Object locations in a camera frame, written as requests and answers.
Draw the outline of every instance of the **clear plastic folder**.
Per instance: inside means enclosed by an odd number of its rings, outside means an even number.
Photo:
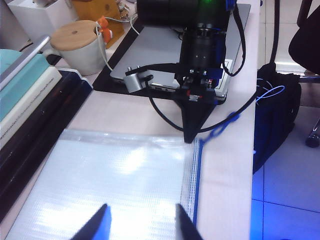
[[[196,219],[200,143],[66,129],[7,240],[68,240],[104,204],[111,240],[175,239],[175,204]]]

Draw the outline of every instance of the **white box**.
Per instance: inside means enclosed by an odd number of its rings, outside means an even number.
[[[71,0],[57,0],[46,7],[32,0],[13,0],[8,6],[33,42],[79,18]]]

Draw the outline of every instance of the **white table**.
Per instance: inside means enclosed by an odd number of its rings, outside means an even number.
[[[231,79],[228,97],[215,108],[205,127],[225,119],[238,110],[255,92],[258,61],[260,1],[238,0],[251,4],[245,28],[247,57],[242,71]],[[108,50],[110,56],[115,46]],[[234,69],[241,63],[238,54]],[[88,77],[93,82],[96,75]],[[172,121],[182,125],[181,112],[171,100],[155,102]],[[228,126],[222,135],[203,150],[197,228],[206,240],[248,240],[250,238],[252,166],[255,106]],[[146,97],[93,91],[68,128],[113,133],[182,136],[165,123]],[[1,240],[7,235],[43,164],[1,223]]]

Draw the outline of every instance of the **ceramic mug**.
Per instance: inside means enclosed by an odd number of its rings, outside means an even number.
[[[45,57],[50,54],[61,56],[72,69],[77,69],[83,76],[96,74],[104,68],[105,60],[107,60],[103,36],[99,33],[98,37],[93,42],[78,49],[61,51],[50,48],[45,50],[43,55]]]

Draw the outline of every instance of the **wooden lid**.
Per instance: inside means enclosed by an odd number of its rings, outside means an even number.
[[[50,43],[58,51],[80,49],[97,39],[95,29],[94,21],[75,21],[56,30],[51,36]]]

